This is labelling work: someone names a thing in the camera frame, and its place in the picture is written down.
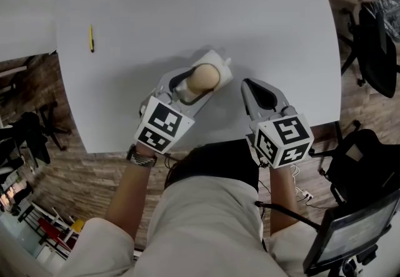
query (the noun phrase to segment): person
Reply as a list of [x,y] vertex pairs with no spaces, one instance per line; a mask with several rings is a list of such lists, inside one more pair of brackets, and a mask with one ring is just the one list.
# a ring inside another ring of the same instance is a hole
[[[154,156],[140,143],[133,150],[137,160]],[[59,277],[304,276],[316,232],[272,210],[269,252],[264,249],[254,204],[259,167],[245,139],[196,148],[171,168],[147,247],[133,266],[150,169],[126,168],[105,218],[85,224]],[[298,212],[290,167],[270,174],[272,203]]]

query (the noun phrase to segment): hand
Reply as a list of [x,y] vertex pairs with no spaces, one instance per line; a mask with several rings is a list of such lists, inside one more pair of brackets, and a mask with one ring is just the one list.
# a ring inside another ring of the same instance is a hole
[[136,152],[139,154],[142,154],[143,156],[146,156],[146,157],[153,157],[156,154],[156,152],[154,150],[143,145],[140,142],[137,142],[137,144],[136,144]]

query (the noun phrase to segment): pencil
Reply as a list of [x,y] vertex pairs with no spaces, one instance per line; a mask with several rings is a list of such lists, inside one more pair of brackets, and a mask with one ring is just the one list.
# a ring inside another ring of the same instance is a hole
[[94,41],[93,41],[93,32],[92,32],[92,25],[89,27],[89,45],[90,45],[90,51],[94,53]]

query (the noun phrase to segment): leg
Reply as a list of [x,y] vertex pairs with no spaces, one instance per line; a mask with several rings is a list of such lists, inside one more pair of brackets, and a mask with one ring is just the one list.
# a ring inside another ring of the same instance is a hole
[[343,64],[343,67],[341,68],[342,75],[346,72],[346,70],[349,69],[350,65],[353,63],[354,60],[356,60],[356,58],[357,58],[356,51],[352,50],[346,62]]

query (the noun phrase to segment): white cable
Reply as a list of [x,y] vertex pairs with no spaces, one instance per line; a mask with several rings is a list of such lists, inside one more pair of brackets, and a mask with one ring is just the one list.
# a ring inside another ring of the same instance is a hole
[[299,187],[296,186],[296,176],[300,173],[300,168],[296,164],[290,164],[290,167],[295,167],[295,170],[292,174],[293,177],[293,182],[294,182],[294,189],[296,191],[296,194],[299,193],[299,191],[304,194],[304,191],[300,189]]

